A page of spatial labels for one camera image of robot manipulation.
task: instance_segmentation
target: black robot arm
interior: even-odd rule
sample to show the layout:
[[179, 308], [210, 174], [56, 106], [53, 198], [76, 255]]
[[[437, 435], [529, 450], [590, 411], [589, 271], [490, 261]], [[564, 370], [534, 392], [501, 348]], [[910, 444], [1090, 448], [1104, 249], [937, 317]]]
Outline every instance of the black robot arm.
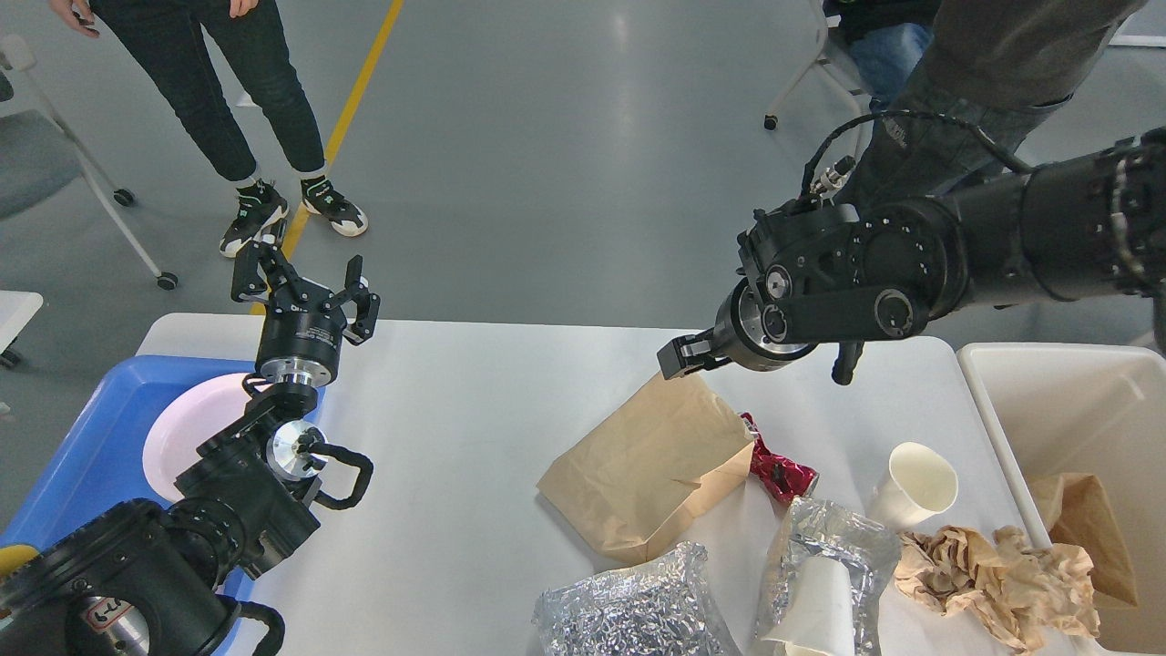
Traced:
[[[0, 581], [0, 654], [209, 656], [238, 618], [267, 625], [255, 656], [279, 651], [279, 613], [215, 590], [236, 567], [254, 579], [290, 557], [319, 528], [314, 502], [344, 510], [364, 498], [372, 461], [328, 444], [303, 418], [317, 388], [336, 380], [342, 337], [372, 337], [379, 298], [359, 255], [332, 292], [266, 241], [239, 253], [231, 297], [266, 306], [243, 417], [198, 447], [169, 509], [119, 503]], [[347, 301], [352, 322], [340, 309]], [[359, 471], [340, 500], [321, 491], [330, 460]]]
[[1166, 128], [862, 216], [810, 192], [754, 219], [738, 235], [743, 280], [710, 330], [660, 351], [665, 378], [729, 362], [768, 372], [835, 343], [834, 380], [847, 385], [863, 343], [918, 336], [960, 306], [1108, 294], [1160, 304]]

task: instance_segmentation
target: black jeans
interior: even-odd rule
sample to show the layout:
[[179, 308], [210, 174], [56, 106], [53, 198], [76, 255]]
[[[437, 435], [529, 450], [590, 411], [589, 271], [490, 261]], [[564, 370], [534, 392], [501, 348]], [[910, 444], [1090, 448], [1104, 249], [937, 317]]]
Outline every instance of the black jeans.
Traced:
[[319, 128], [289, 61], [275, 0], [261, 0], [238, 19], [230, 16], [230, 0], [93, 0], [91, 7], [146, 69], [219, 175], [238, 182], [258, 167], [223, 98], [203, 28], [262, 107], [292, 167], [322, 171]]

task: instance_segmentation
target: white plate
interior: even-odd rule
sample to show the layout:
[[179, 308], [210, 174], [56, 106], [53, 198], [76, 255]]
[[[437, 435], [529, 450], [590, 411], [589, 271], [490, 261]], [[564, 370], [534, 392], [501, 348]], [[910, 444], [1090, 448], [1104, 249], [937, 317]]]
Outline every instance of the white plate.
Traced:
[[243, 417], [251, 401], [241, 387], [244, 376], [227, 374], [195, 386], [157, 416], [142, 445], [142, 472], [159, 496], [181, 500], [174, 480], [198, 463], [195, 450]]

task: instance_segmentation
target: blue tray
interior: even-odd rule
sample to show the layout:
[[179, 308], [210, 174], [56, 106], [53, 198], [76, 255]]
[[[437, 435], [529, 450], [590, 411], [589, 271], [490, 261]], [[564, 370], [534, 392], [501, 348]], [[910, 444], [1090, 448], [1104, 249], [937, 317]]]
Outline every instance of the blue tray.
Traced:
[[[154, 421], [195, 386], [250, 372], [254, 372], [251, 362], [156, 355], [132, 358], [111, 369], [12, 523], [0, 534], [0, 546], [27, 544], [44, 551], [110, 507], [131, 499], [149, 499], [168, 508], [170, 503], [154, 493], [142, 472], [142, 445]], [[236, 570], [223, 592], [246, 600], [252, 586], [253, 581]], [[233, 640], [234, 630], [215, 654], [226, 654]]]

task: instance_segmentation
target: jeans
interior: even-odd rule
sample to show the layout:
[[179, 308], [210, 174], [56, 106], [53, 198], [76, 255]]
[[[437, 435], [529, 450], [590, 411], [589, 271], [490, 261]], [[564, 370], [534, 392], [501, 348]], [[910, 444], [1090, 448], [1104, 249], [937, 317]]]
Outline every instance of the jeans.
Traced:
[[319, 127], [289, 61], [275, 0], [261, 0], [238, 19], [230, 17], [230, 0], [92, 0], [91, 7], [154, 80], [219, 175], [240, 182], [258, 165], [223, 98], [203, 29], [262, 107], [288, 163], [303, 174], [323, 172]]
[[929, 27], [902, 23], [868, 31], [850, 44], [850, 57], [871, 93], [871, 113], [891, 106], [933, 37]]

